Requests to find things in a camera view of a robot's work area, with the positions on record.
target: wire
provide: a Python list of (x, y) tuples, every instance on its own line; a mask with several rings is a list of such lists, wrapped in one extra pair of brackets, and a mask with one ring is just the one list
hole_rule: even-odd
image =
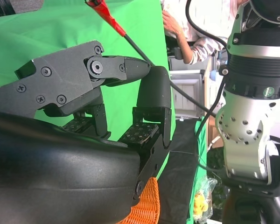
[[(226, 76), (224, 76), (224, 78), (223, 78), (223, 80), (222, 80), (222, 82), (220, 84), (220, 88), (219, 88), (216, 100), (215, 100), (213, 106), (211, 106), (210, 112), (212, 112), (216, 108), (216, 106), (217, 106), (217, 104), (218, 104), (218, 102), (219, 102), (219, 100), (221, 98), (221, 94), (222, 94), (222, 91), (223, 91), (223, 88), (224, 88), (224, 85), (225, 85), (225, 81), (226, 81)], [(207, 119), (210, 117), (210, 112), (208, 112), (205, 115), (205, 117), (203, 118), (203, 120), (202, 120), (202, 122), (201, 122), (201, 124), (200, 124), (200, 126), (199, 126), (199, 128), (197, 130), (197, 133), (196, 133), (196, 136), (195, 136), (195, 140), (197, 141), (197, 143), (198, 143), (198, 140), (199, 140), (199, 135), (200, 135), (200, 133), (201, 133), (201, 131), (202, 131), (202, 129), (203, 129)], [(221, 169), (212, 169), (212, 168), (209, 168), (207, 166), (204, 166), (204, 165), (200, 164), (200, 159), (199, 159), (200, 156), (198, 155), (198, 153), (196, 153), (196, 157), (197, 157), (198, 166), (200, 166), (201, 168), (203, 168), (203, 169), (205, 169), (207, 171), (210, 171), (210, 172), (219, 172), (219, 171), (221, 171)]]
[[(189, 22), (189, 24), (195, 29), (197, 30), (198, 32), (200, 32), (201, 34), (205, 35), (205, 36), (208, 36), (210, 38), (212, 38), (213, 40), (215, 41), (218, 41), (219, 43), (221, 43), (224, 48), (226, 48), (227, 44), (225, 41), (223, 41), (221, 38), (219, 37), (216, 37), (202, 29), (200, 29), (192, 20), (191, 20), (191, 17), (189, 15), (189, 7), (190, 7), (190, 4), (191, 4), (191, 0), (187, 0), (187, 4), (186, 4), (186, 17), (187, 17), (187, 20)], [(136, 43), (126, 34), (124, 36), (124, 38), (127, 40), (127, 42), (140, 54), (140, 56), (146, 60), (148, 63), (150, 63), (152, 66), (154, 66), (154, 63), (145, 55), (145, 53), (136, 45)], [(219, 91), (218, 91), (218, 94), (217, 94), (217, 97), (216, 97), (216, 100), (213, 104), (213, 106), (210, 108), (210, 109), (207, 109), (205, 106), (201, 105), (199, 102), (197, 102), (196, 100), (194, 100), (192, 97), (190, 97), (188, 94), (186, 94), (184, 91), (182, 91), (180, 88), (178, 88), (178, 86), (176, 86), (172, 81), (170, 81), (170, 85), (172, 86), (172, 88), (174, 88), (176, 91), (178, 91), (181, 95), (183, 95), (187, 100), (189, 100), (190, 102), (194, 103), (195, 105), (197, 105), (199, 108), (203, 109), (204, 111), (207, 112), (207, 114), (205, 115), (205, 117), (203, 118), (198, 130), (197, 130), (197, 133), (196, 133), (196, 141), (198, 143), (198, 139), (199, 139), (199, 135), (207, 121), (207, 119), (210, 117), (210, 116), (213, 116), (213, 117), (216, 117), (215, 113), (213, 113), (214, 109), (216, 108), (220, 98), (221, 98), (221, 94), (222, 94), (222, 91), (223, 91), (223, 88), (224, 88), (224, 85), (225, 85), (225, 80), (226, 80), (226, 77), (223, 78), (222, 82), (221, 82), (221, 85), (220, 85), (220, 88), (219, 88)], [(219, 172), (221, 171), (220, 169), (212, 169), (212, 168), (209, 168), (207, 166), (204, 166), (202, 164), (200, 164), (200, 158), (201, 156), (198, 154), (198, 153), (195, 153), (195, 156), (197, 158), (197, 164), (198, 166), (200, 166), (201, 168), (207, 170), (207, 171), (210, 171), (210, 172)]]
[[(183, 97), (185, 97), (188, 101), (192, 102), (193, 104), (195, 104), (196, 106), (198, 106), (200, 109), (204, 110), (205, 112), (210, 112), (210, 110), (208, 108), (206, 108), (205, 106), (199, 104), (196, 100), (194, 100), (192, 97), (190, 97), (188, 94), (186, 94), (184, 91), (182, 91), (180, 88), (178, 88), (177, 85), (175, 85), (172, 81), (170, 81), (170, 85), (172, 86), (172, 88), (174, 88), (176, 91), (178, 91)], [(213, 116), (214, 118), (216, 117), (216, 114), (213, 112), (210, 112), (211, 116)]]
[(186, 17), (187, 17), (187, 20), (189, 22), (189, 24), (195, 29), (197, 30), (199, 33), (207, 36), (207, 37), (210, 37), (211, 39), (219, 42), (220, 44), (222, 44), (224, 46), (224, 48), (227, 47), (227, 43), (222, 40), (221, 38), (213, 35), (213, 34), (210, 34), (206, 31), (204, 31), (203, 29), (201, 29), (200, 27), (198, 27), (192, 20), (191, 20), (191, 17), (190, 17), (190, 14), (189, 14), (189, 10), (190, 10), (190, 4), (191, 4), (191, 0), (187, 0), (187, 3), (186, 3)]
[[(125, 35), (124, 38), (126, 39), (126, 41), (138, 52), (138, 54), (145, 60), (147, 61), (149, 64), (151, 64), (152, 66), (154, 66), (154, 63), (146, 56), (146, 54), (136, 45), (136, 43), (129, 37), (129, 35)], [(196, 106), (198, 106), (200, 109), (209, 112), (209, 109), (206, 108), (204, 105), (200, 104), (199, 102), (197, 102), (196, 100), (194, 100), (192, 97), (190, 97), (187, 93), (185, 93), (184, 91), (182, 91), (180, 88), (178, 88), (177, 85), (175, 85), (171, 80), (170, 80), (170, 85), (173, 89), (175, 89), (177, 92), (179, 92), (182, 96), (184, 96), (188, 101), (192, 102), (193, 104), (195, 104)]]
[[(190, 14), (189, 14), (189, 9), (190, 9), (190, 4), (191, 4), (191, 0), (187, 0), (187, 3), (186, 3), (186, 17), (187, 17), (187, 20), (189, 22), (189, 24), (195, 29), (197, 30), (199, 33), (207, 36), (207, 37), (210, 37), (211, 39), (219, 42), (220, 44), (222, 44), (224, 46), (224, 48), (226, 48), (227, 44), (224, 40), (222, 40), (221, 38), (217, 37), (217, 36), (214, 36), (204, 30), (202, 30), (201, 28), (199, 28), (192, 20), (191, 20), (191, 17), (190, 17)], [(203, 118), (198, 130), (197, 130), (197, 133), (196, 133), (196, 141), (198, 143), (198, 140), (199, 140), (199, 135), (207, 121), (207, 119), (210, 117), (210, 115), (212, 115), (214, 109), (216, 108), (217, 104), (219, 103), (219, 100), (221, 98), (221, 94), (222, 94), (222, 91), (223, 91), (223, 88), (224, 88), (224, 85), (225, 85), (225, 82), (226, 82), (226, 77), (223, 78), (221, 84), (220, 84), (220, 88), (219, 88), (219, 91), (218, 91), (218, 94), (217, 94), (217, 97), (216, 97), (216, 100), (213, 104), (213, 106), (211, 106), (210, 110), (206, 113), (205, 117)], [(207, 171), (210, 171), (210, 172), (219, 172), (221, 171), (220, 169), (212, 169), (212, 168), (209, 168), (207, 166), (204, 166), (200, 163), (200, 155), (198, 153), (196, 153), (196, 158), (197, 158), (197, 164), (198, 166), (200, 166), (201, 168), (207, 170)]]
[(276, 142), (278, 142), (278, 143), (280, 143), (280, 138), (278, 138), (278, 137), (276, 137), (276, 136), (270, 136), (270, 139), (272, 140), (272, 141), (276, 141)]

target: wicker basket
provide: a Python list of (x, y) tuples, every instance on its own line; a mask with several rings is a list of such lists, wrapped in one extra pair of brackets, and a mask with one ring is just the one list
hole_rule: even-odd
[(140, 202), (132, 207), (131, 213), (118, 224), (157, 224), (160, 216), (160, 199), (157, 179), (147, 182)]

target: white sleeve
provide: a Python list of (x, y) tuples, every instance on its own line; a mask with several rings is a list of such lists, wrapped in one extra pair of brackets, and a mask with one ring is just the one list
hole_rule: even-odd
[(195, 42), (194, 47), (192, 48), (193, 57), (190, 64), (195, 64), (197, 62), (204, 61), (208, 56), (214, 53), (215, 50), (220, 51), (224, 47), (217, 41), (209, 37), (202, 37), (198, 41)]

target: black curved cover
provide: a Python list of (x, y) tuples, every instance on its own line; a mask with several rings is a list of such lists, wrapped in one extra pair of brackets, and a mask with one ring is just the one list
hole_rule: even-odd
[(168, 77), (168, 71), (164, 67), (151, 67), (148, 75), (141, 80), (137, 107), (171, 108), (171, 89)]
[(139, 172), (130, 148), (0, 114), (0, 224), (104, 224), (126, 217)]

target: person's arm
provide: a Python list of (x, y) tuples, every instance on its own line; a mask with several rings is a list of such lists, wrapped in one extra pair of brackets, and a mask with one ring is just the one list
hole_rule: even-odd
[(166, 11), (163, 11), (163, 23), (166, 31), (175, 34), (178, 46), (182, 51), (183, 62), (185, 64), (191, 63), (193, 52), (188, 45), (187, 39), (181, 26), (178, 24), (175, 18)]
[(195, 42), (194, 47), (192, 48), (193, 56), (191, 64), (195, 64), (197, 62), (204, 61), (209, 55), (214, 53), (215, 50), (221, 51), (223, 49), (223, 45), (217, 41), (209, 37), (202, 37), (198, 41)]
[(192, 64), (194, 54), (191, 47), (188, 45), (185, 34), (183, 33), (183, 31), (181, 31), (179, 33), (176, 33), (175, 35), (176, 35), (177, 44), (182, 51), (183, 62), (185, 64)]

